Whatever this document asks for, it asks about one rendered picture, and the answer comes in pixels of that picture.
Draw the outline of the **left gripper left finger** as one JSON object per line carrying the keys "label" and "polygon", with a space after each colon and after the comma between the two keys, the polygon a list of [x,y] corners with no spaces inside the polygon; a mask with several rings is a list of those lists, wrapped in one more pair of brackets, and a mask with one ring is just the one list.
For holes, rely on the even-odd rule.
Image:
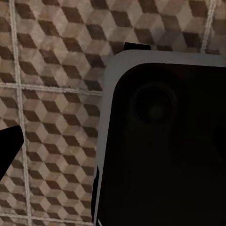
{"label": "left gripper left finger", "polygon": [[24,143],[19,125],[0,130],[0,181]]}

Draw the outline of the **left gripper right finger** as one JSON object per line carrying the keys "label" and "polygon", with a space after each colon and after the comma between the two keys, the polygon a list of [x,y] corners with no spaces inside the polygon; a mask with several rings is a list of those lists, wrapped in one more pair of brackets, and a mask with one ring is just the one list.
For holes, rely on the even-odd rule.
{"label": "left gripper right finger", "polygon": [[226,127],[215,126],[211,141],[226,162]]}

